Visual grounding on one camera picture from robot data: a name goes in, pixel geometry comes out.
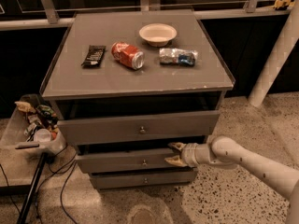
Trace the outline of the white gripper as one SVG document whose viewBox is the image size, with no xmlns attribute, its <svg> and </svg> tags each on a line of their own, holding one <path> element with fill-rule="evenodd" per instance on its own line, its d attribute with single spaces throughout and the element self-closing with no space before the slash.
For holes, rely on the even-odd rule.
<svg viewBox="0 0 299 224">
<path fill-rule="evenodd" d="M 196 167 L 199 165 L 195 154 L 197 151 L 198 144 L 196 143 L 181 143 L 181 142 L 171 142 L 168 146 L 172 149 L 176 149 L 181 152 L 181 157 L 179 155 L 173 157 L 167 157 L 164 160 L 177 167 Z"/>
</svg>

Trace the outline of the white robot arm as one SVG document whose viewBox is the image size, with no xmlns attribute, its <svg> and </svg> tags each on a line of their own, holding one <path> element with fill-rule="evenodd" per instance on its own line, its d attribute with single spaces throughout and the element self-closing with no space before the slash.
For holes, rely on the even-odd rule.
<svg viewBox="0 0 299 224">
<path fill-rule="evenodd" d="M 239 165 L 289 201 L 285 224 L 299 224 L 299 171 L 249 151 L 235 140 L 218 136 L 211 143 L 171 142 L 177 154 L 164 160 L 177 167 L 207 164 L 219 168 Z"/>
</svg>

